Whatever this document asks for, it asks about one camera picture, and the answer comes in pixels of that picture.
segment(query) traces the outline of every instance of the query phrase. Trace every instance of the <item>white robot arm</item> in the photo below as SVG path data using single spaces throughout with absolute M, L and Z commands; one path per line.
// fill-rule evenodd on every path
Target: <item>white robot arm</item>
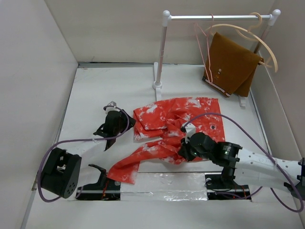
M 305 161 L 303 159 L 287 161 L 272 157 L 274 163 L 266 155 L 251 152 L 230 142 L 217 143 L 204 133 L 195 133 L 195 126 L 191 123 L 182 130 L 186 132 L 186 137 L 182 140 L 182 147 L 178 154 L 187 161 L 192 161 L 198 156 L 210 159 L 214 164 L 222 166 L 224 169 L 221 179 L 224 183 L 230 185 L 235 182 L 240 186 L 272 187 L 297 197 L 287 178 L 279 170 L 277 166 L 279 165 L 296 186 L 302 199 L 305 199 L 305 185 L 303 184 Z

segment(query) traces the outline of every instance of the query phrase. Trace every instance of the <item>white table surface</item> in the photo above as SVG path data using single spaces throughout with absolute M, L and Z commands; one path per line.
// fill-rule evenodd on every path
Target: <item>white table surface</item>
M 173 97 L 212 97 L 219 99 L 221 113 L 237 121 L 266 149 L 263 133 L 251 98 L 246 107 L 239 106 L 238 97 L 224 98 L 201 81 L 203 67 L 198 65 L 165 65 L 162 75 L 163 99 Z M 103 107 L 115 101 L 129 115 L 135 108 L 155 101 L 151 67 L 117 67 L 78 69 L 74 80 L 60 140 L 91 138 L 104 122 Z M 234 124 L 223 119 L 226 141 L 261 153 Z M 66 144 L 60 147 L 69 148 Z M 133 131 L 117 139 L 92 162 L 109 170 L 127 157 L 143 142 L 133 142 Z M 207 172 L 221 171 L 211 162 L 171 165 L 160 160 L 142 162 L 139 172 Z M 289 194 L 279 196 L 295 208 Z M 298 214 L 291 213 L 276 202 L 269 189 L 264 189 L 253 202 L 223 201 L 66 201 L 47 204 L 37 194 L 27 229 L 35 228 L 302 228 Z

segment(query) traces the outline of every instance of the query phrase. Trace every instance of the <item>brown cloth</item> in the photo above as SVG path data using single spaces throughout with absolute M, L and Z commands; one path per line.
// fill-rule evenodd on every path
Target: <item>brown cloth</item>
M 216 33 L 210 47 L 213 84 L 225 96 L 235 93 L 247 97 L 256 67 L 263 59 L 232 40 Z M 206 62 L 209 79 L 209 60 Z M 203 81 L 208 82 L 206 71 Z

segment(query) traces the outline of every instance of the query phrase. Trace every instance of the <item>red and white fabric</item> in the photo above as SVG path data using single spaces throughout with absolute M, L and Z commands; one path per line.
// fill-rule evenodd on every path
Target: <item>red and white fabric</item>
M 108 178 L 134 184 L 140 162 L 143 160 L 159 158 L 176 165 L 185 162 L 185 159 L 177 154 L 181 147 L 181 139 L 185 137 L 180 128 L 195 116 L 208 112 L 220 113 L 218 99 L 174 98 L 135 109 L 133 118 L 137 122 L 134 126 L 134 140 L 152 137 L 162 139 L 144 144 L 129 157 L 116 163 L 109 170 Z M 196 132 L 203 132 L 216 142 L 225 141 L 221 117 L 207 115 L 192 123 L 196 126 Z

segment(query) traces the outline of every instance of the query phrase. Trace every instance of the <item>white rack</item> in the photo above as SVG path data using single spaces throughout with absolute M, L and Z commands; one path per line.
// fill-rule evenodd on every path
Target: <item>white rack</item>
M 267 27 L 265 28 L 261 39 L 266 39 L 266 36 L 268 35 L 270 29 L 274 25 L 277 17 L 281 14 L 280 10 L 274 10 L 272 14 L 269 15 L 262 15 L 262 20 L 269 21 L 267 24 Z M 162 88 L 162 82 L 161 82 L 161 72 L 162 72 L 162 65 L 163 65 L 163 55 L 164 55 L 164 46 L 165 46 L 165 39 L 166 39 L 166 31 L 169 21 L 256 21 L 259 20 L 259 18 L 256 15 L 225 15 L 225 16 L 173 16 L 168 10 L 165 10 L 163 12 L 163 21 L 162 21 L 162 35 L 161 35 L 161 45 L 160 45 L 160 51 L 159 51 L 159 62 L 154 63 L 154 79 L 153 82 L 153 88 L 156 91 L 156 100 L 159 101 L 162 99 L 161 94 L 161 88 Z M 261 43 L 258 42 L 254 53 L 258 53 L 260 49 Z M 245 98 L 239 96 L 239 104 L 240 106 L 245 106 Z

